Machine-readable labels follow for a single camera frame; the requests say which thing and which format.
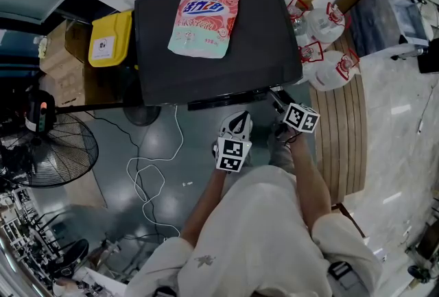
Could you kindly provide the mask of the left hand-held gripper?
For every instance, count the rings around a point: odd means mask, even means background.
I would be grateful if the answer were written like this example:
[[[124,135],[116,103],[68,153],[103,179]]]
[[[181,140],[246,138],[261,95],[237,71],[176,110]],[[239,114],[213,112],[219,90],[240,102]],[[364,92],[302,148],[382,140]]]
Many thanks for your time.
[[[227,172],[239,173],[249,155],[252,120],[247,110],[225,118],[219,129],[219,137],[213,146],[215,167]]]

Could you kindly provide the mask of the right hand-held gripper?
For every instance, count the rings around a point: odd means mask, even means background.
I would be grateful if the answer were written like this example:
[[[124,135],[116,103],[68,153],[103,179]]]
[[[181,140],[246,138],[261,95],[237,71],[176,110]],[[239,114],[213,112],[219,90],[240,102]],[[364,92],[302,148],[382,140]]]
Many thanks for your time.
[[[302,134],[313,134],[320,115],[304,104],[294,103],[291,95],[282,87],[269,92],[270,103],[280,115],[274,128],[274,136],[284,144],[293,143]],[[283,105],[289,105],[283,112]]]

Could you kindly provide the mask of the black washing machine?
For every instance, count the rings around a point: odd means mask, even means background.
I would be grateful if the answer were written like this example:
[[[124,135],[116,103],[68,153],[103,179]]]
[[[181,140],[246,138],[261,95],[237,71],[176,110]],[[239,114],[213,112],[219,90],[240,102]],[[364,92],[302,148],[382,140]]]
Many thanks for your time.
[[[168,49],[180,0],[136,0],[134,23],[143,102],[188,104],[263,91],[302,77],[285,0],[239,0],[223,58],[193,58]]]

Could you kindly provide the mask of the person's left forearm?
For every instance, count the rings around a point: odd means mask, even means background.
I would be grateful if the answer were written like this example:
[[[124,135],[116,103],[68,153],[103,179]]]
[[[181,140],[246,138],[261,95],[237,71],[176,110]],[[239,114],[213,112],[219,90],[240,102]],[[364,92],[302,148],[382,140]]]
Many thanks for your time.
[[[200,233],[207,219],[220,203],[226,175],[227,173],[223,170],[213,170],[206,188],[181,230],[180,237],[188,242],[193,248],[196,247]]]

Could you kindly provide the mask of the person's right forearm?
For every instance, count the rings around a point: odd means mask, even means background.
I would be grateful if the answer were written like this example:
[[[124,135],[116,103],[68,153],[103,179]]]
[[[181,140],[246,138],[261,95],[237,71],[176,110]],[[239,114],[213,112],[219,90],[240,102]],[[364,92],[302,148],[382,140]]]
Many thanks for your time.
[[[317,220],[331,213],[330,193],[313,161],[306,138],[298,135],[295,141],[289,144],[289,149],[294,164],[302,217],[311,233]]]

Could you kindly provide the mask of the person's grey trousers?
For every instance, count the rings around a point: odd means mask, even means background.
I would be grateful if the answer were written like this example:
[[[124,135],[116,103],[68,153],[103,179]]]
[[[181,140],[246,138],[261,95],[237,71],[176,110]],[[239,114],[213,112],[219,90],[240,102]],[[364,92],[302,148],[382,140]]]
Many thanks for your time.
[[[295,174],[294,162],[290,149],[283,142],[274,140],[268,143],[270,153],[269,165],[278,167],[290,174]]]

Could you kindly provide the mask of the wooden slatted platform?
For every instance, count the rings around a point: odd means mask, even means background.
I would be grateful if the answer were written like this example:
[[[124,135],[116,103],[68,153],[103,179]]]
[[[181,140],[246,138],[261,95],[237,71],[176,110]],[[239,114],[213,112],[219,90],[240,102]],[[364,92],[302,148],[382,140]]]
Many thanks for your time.
[[[315,131],[317,165],[332,204],[364,189],[367,164],[367,116],[364,84],[355,74],[332,91],[309,87],[311,107],[320,114]]]

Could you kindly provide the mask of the pink detergent pouch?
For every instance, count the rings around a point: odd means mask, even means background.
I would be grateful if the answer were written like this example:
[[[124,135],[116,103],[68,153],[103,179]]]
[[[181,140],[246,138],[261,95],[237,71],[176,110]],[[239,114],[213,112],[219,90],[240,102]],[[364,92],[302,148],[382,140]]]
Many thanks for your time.
[[[223,58],[238,10],[239,0],[181,0],[168,50],[194,58]]]

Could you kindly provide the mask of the person's white shirt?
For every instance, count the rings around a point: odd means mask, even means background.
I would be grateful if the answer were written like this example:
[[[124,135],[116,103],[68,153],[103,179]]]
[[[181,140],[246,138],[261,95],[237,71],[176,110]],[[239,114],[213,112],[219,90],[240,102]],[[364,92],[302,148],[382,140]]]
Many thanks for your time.
[[[266,165],[248,170],[206,220],[198,242],[162,243],[126,287],[124,297],[332,297],[332,263],[348,263],[369,292],[382,268],[352,221],[339,213],[307,228],[295,177]]]

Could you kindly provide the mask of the grey plastic-wrapped storage box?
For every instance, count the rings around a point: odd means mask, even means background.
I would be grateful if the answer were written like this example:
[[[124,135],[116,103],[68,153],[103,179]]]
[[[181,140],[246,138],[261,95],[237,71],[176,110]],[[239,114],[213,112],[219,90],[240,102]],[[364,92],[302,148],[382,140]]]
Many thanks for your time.
[[[411,0],[359,0],[349,14],[349,31],[361,58],[390,58],[429,46],[422,16]]]

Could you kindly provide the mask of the wooden side table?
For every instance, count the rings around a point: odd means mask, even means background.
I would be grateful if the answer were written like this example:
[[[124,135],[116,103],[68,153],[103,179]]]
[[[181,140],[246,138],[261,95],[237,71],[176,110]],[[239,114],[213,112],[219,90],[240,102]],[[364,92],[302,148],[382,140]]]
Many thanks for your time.
[[[331,210],[333,213],[340,213],[344,217],[347,217],[353,223],[354,227],[358,230],[361,237],[363,239],[366,237],[364,232],[361,230],[361,228],[357,224],[357,222],[353,219],[353,216],[348,212],[348,210],[346,209],[346,207],[342,203],[334,204],[331,207]]]

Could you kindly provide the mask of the silver suitcase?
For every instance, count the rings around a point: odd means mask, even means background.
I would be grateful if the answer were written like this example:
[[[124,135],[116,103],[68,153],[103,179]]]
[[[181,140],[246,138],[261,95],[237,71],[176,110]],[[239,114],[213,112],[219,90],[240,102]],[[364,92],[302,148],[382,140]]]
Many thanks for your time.
[[[407,58],[413,58],[413,57],[418,57],[421,55],[425,55],[428,53],[428,48],[427,47],[419,47],[419,48],[415,48],[412,51],[408,51],[402,54],[397,54],[394,56],[391,56],[390,58],[392,60],[406,60]]]

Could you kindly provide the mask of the tall black cabinet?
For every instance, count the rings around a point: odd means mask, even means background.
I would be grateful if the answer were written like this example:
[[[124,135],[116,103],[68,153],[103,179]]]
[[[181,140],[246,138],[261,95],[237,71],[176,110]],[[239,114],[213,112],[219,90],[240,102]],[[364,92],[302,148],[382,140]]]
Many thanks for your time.
[[[439,49],[429,48],[428,52],[417,57],[418,70],[422,74],[439,73]]]

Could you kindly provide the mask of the yellow lidded bin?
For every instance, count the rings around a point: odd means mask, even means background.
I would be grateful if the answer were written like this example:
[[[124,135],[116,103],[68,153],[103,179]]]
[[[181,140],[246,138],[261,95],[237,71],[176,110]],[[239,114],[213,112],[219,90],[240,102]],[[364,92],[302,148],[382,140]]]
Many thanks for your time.
[[[104,16],[92,22],[88,61],[92,67],[120,65],[128,55],[132,11]]]

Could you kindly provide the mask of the black floor fan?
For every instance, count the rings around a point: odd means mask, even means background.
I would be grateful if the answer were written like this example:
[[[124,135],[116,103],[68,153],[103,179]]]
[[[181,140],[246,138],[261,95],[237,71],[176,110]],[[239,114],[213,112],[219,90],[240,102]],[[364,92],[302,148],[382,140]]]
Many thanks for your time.
[[[0,191],[60,187],[88,173],[99,146],[77,113],[113,108],[136,126],[151,125],[161,112],[136,95],[123,102],[59,107],[50,93],[32,90],[14,102],[0,102]]]

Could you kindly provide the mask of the brown cardboard box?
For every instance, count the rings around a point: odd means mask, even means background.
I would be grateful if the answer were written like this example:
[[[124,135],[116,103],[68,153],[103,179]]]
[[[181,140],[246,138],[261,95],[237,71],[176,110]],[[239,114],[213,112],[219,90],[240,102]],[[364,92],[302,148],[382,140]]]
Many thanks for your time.
[[[54,80],[51,94],[59,107],[85,104],[84,70],[91,28],[65,20],[39,44],[40,70]]]

